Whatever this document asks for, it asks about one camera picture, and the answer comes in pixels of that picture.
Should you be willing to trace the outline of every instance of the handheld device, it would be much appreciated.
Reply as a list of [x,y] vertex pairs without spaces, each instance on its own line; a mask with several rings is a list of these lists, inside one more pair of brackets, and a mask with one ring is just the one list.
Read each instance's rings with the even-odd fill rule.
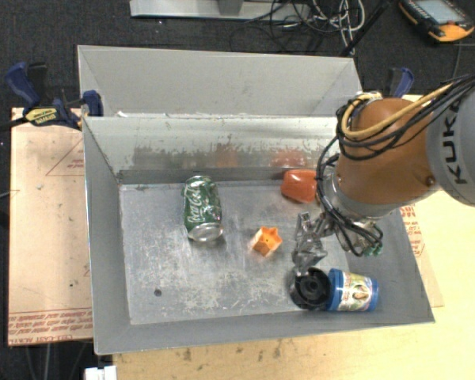
[[454,42],[475,29],[472,19],[450,0],[400,0],[403,14],[424,35],[439,42]]

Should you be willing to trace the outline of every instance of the orange toy block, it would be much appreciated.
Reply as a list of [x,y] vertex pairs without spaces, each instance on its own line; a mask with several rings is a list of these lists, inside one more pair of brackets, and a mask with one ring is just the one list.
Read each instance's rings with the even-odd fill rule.
[[266,257],[278,249],[282,238],[278,235],[278,228],[262,226],[253,237],[252,243],[252,248]]

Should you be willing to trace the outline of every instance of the black carpet floor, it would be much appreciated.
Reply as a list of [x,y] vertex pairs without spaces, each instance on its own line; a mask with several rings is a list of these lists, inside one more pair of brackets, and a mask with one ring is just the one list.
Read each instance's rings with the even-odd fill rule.
[[[0,0],[0,124],[9,121],[12,107],[24,105],[4,82],[5,72],[18,61],[45,62],[48,88],[56,94],[64,88],[69,99],[77,98],[79,44],[324,56],[338,56],[344,48],[339,37],[313,41],[308,34],[282,38],[279,44],[264,27],[243,27],[238,21],[134,19],[129,1]],[[370,13],[380,1],[363,0],[363,4]],[[453,1],[475,21],[475,0]],[[355,63],[365,90],[384,89],[391,67],[408,67],[415,76],[411,93],[421,94],[454,75],[475,71],[475,32],[464,43],[439,45],[421,37],[393,2],[355,48]],[[10,133],[4,132],[0,134],[0,194],[9,191],[9,178]],[[6,197],[0,199],[0,210],[8,212]],[[42,378],[46,347],[6,346],[8,240],[7,228],[0,226],[0,376],[31,378],[30,355],[33,373]],[[52,379],[67,379],[71,371],[79,378],[83,367],[99,363],[90,344],[56,344],[49,352]]]

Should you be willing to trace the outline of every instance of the cardboard sheet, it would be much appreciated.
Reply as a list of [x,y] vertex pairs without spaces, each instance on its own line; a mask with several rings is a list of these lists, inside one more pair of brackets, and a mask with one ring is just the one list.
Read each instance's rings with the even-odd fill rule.
[[80,131],[12,130],[10,346],[93,336],[83,162]]

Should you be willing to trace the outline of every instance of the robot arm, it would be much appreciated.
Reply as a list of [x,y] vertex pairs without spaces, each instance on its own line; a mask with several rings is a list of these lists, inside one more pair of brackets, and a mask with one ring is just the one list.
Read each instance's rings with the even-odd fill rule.
[[475,207],[475,75],[416,102],[366,93],[337,116],[340,153],[321,155],[317,194],[345,250],[379,254],[377,221],[440,189]]

